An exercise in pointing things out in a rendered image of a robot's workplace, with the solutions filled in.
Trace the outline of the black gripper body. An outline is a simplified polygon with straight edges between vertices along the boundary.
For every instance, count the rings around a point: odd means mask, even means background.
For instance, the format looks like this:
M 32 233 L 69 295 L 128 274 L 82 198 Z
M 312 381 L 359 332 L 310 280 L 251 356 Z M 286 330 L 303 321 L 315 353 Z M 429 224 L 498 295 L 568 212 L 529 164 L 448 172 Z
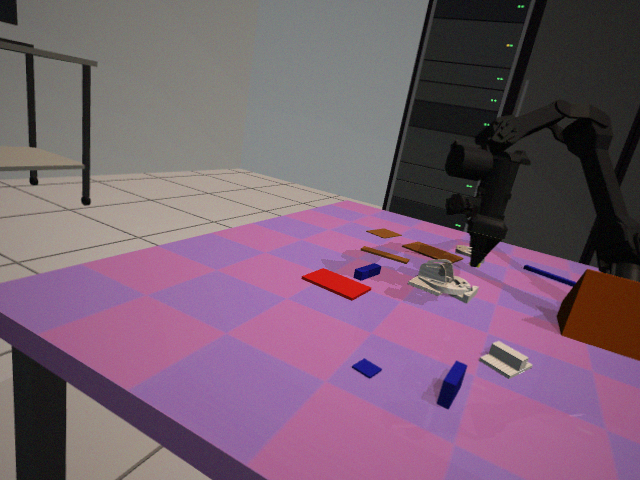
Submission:
M 505 239 L 508 228 L 505 225 L 504 212 L 511 199 L 512 188 L 502 187 L 486 182 L 480 183 L 475 198 L 483 197 L 479 213 L 470 217 L 467 229 L 471 232 L 495 238 Z

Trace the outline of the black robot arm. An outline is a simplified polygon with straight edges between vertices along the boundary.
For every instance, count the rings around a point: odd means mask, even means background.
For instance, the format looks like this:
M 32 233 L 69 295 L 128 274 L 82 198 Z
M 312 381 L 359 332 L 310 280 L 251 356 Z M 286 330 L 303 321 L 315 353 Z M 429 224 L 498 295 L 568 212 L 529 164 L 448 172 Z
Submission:
M 577 119 L 565 128 L 557 122 Z M 500 116 L 475 137 L 476 144 L 456 140 L 450 145 L 445 171 L 448 176 L 512 188 L 519 166 L 531 164 L 526 152 L 504 152 L 520 138 L 544 128 L 579 157 L 599 224 L 590 231 L 603 273 L 640 283 L 640 224 L 628 216 L 608 153 L 613 137 L 610 118 L 584 104 L 554 101 L 524 115 Z M 446 215 L 479 213 L 482 192 L 475 197 L 452 194 Z

